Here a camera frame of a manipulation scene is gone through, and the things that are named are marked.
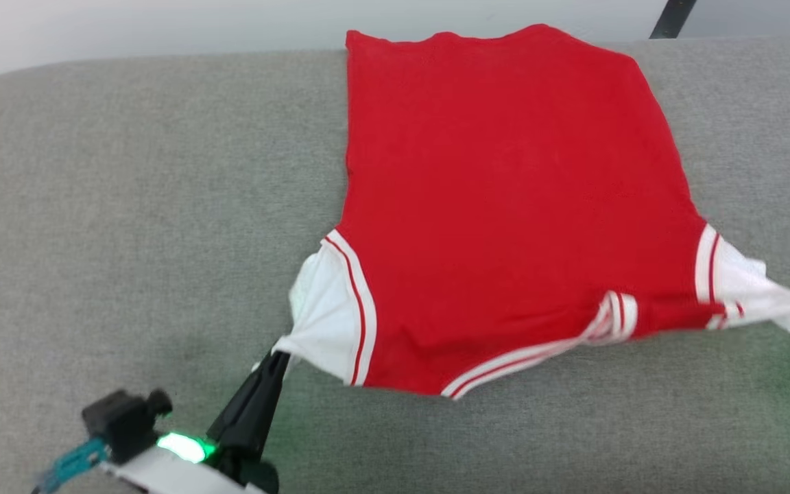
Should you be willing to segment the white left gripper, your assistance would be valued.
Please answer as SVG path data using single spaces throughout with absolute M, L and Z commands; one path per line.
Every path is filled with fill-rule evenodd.
M 220 447 L 233 447 L 258 460 L 269 436 L 289 354 L 270 351 L 232 396 L 206 435 Z M 215 447 L 200 438 L 170 432 L 129 462 L 104 463 L 104 472 L 140 493 L 278 493 L 277 472 L 251 464 L 250 480 L 232 480 L 204 460 Z

